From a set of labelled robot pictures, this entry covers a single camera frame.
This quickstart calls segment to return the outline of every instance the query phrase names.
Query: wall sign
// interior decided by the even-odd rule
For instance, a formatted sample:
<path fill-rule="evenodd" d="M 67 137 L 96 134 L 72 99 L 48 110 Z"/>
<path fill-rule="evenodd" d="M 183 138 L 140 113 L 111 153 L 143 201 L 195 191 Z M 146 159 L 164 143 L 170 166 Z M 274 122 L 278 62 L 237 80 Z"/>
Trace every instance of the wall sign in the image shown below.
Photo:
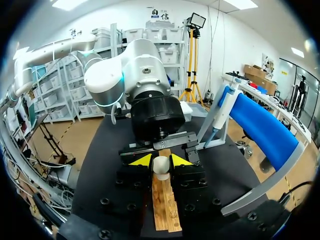
<path fill-rule="evenodd" d="M 163 9 L 152 9 L 151 13 L 151 18 L 152 19 L 159 19 L 159 20 L 170 20 L 169 13 L 167 10 Z"/>
<path fill-rule="evenodd" d="M 77 31 L 75 28 L 69 30 L 71 37 L 81 36 L 82 30 Z"/>

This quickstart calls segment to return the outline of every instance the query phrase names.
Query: blue padded bar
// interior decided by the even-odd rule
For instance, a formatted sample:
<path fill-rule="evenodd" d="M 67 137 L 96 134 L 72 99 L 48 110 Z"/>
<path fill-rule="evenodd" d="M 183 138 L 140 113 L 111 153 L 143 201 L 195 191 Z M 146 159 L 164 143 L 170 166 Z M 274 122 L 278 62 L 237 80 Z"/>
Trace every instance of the blue padded bar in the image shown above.
<path fill-rule="evenodd" d="M 295 136 L 270 112 L 242 93 L 230 116 L 248 133 L 278 171 L 298 145 Z"/>

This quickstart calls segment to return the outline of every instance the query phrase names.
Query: ceiling light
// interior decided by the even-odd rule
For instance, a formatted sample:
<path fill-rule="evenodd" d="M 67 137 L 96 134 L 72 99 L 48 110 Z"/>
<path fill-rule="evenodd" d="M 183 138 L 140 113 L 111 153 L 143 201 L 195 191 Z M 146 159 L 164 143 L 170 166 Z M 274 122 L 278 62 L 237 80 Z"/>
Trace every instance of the ceiling light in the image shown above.
<path fill-rule="evenodd" d="M 305 58 L 305 54 L 304 54 L 303 51 L 300 51 L 300 50 L 298 50 L 298 49 L 296 49 L 296 48 L 294 48 L 294 47 L 292 47 L 291 50 L 292 50 L 292 52 L 293 52 L 294 54 L 296 54 L 296 55 L 298 55 L 298 56 L 300 56 L 300 57 L 302 57 L 302 58 Z"/>
<path fill-rule="evenodd" d="M 88 0 L 58 0 L 52 4 L 52 7 L 70 11 L 86 1 Z"/>
<path fill-rule="evenodd" d="M 28 51 L 28 49 L 29 49 L 29 46 L 18 49 L 13 56 L 13 60 L 16 60 L 17 58 L 25 54 Z"/>
<path fill-rule="evenodd" d="M 225 2 L 235 6 L 237 9 L 254 9 L 258 6 L 251 0 L 224 0 Z"/>

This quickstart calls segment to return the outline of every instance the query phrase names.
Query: tripod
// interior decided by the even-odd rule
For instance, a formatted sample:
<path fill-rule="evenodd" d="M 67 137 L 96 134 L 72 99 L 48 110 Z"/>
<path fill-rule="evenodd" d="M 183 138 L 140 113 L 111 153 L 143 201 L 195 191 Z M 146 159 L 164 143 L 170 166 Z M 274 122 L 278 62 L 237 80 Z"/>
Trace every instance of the tripod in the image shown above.
<path fill-rule="evenodd" d="M 184 90 L 182 95 L 179 97 L 179 101 L 183 99 L 183 97 L 186 95 L 186 101 L 196 103 L 196 97 L 195 97 L 195 90 L 197 90 L 201 105 L 204 107 L 204 102 L 202 101 L 201 92 L 199 90 L 199 86 L 197 83 L 197 68 L 198 68 L 198 38 L 200 36 L 199 29 L 190 28 L 190 58 L 189 58 L 189 69 L 187 71 L 188 74 L 188 83 L 187 88 Z M 191 69 L 192 69 L 192 57 L 193 57 L 193 50 L 194 50 L 194 71 L 193 73 L 193 81 L 191 81 Z"/>

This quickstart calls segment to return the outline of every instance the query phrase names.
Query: wooden block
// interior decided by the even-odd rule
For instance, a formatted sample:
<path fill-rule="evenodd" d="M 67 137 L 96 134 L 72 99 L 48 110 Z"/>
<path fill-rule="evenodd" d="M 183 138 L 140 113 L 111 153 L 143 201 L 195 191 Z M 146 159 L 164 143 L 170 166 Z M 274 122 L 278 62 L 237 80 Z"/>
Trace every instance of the wooden block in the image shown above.
<path fill-rule="evenodd" d="M 172 233 L 182 231 L 182 228 L 180 227 L 177 203 L 175 201 L 174 192 L 172 191 L 170 178 L 162 181 L 162 188 L 168 232 Z"/>
<path fill-rule="evenodd" d="M 170 149 L 159 151 L 160 156 L 169 157 Z M 177 203 L 172 191 L 170 179 L 160 181 L 153 176 L 152 200 L 155 229 L 168 230 L 169 233 L 181 231 Z"/>
<path fill-rule="evenodd" d="M 152 180 L 152 201 L 155 230 L 168 230 L 163 186 L 156 176 L 153 176 Z"/>

